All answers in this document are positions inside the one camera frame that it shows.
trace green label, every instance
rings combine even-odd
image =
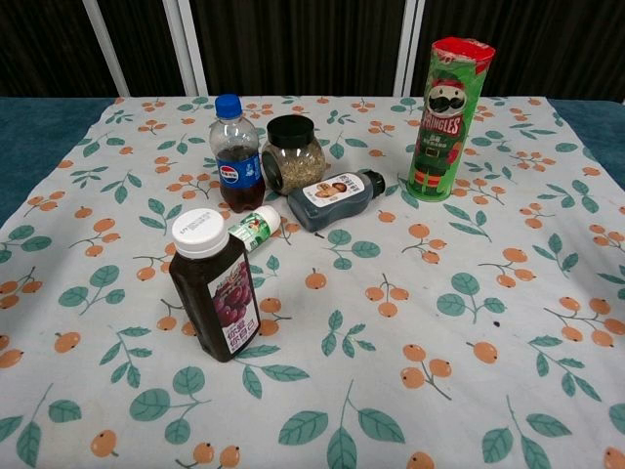
[[[238,225],[230,228],[229,232],[245,243],[248,252],[252,252],[271,236],[269,225],[256,212],[250,213]]]

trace green pringles can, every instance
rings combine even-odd
[[[481,86],[495,50],[475,39],[446,37],[432,45],[419,136],[408,191],[421,200],[451,194]]]

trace label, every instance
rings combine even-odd
[[[241,254],[229,271],[208,283],[231,354],[240,349],[259,326],[249,278],[245,257]]]
[[[303,189],[304,195],[317,207],[325,207],[364,191],[358,176],[343,173]]]
[[[250,213],[238,225],[230,228],[229,233],[245,243],[247,252],[252,252],[271,236],[270,226],[256,212]]]
[[[263,177],[258,153],[242,161],[217,159],[221,183],[230,189],[247,189],[256,185]]]

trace black squeeze bottle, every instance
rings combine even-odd
[[[321,230],[341,218],[360,213],[385,189],[375,171],[342,173],[289,193],[289,207],[309,232]]]
[[[189,210],[172,227],[169,267],[204,351],[227,362],[258,332],[260,318],[245,244],[215,210]]]
[[[209,143],[217,159],[222,197],[236,213],[254,210],[265,198],[256,128],[243,117],[236,95],[220,96],[215,109],[218,120],[211,125]]]

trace bottle cap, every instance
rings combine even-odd
[[[183,213],[174,222],[172,234],[176,250],[189,259],[214,256],[226,247],[229,240],[224,217],[208,208]]]
[[[303,115],[280,115],[267,124],[267,138],[281,149],[300,149],[314,138],[314,124]]]
[[[215,110],[221,119],[232,119],[243,113],[241,100],[236,95],[220,95],[215,100]]]
[[[280,228],[280,214],[270,205],[263,205],[252,211],[258,213],[267,222],[272,235]]]
[[[387,185],[384,182],[384,177],[380,173],[368,170],[363,171],[362,174],[366,175],[366,177],[371,180],[371,184],[373,185],[373,198],[384,192]]]

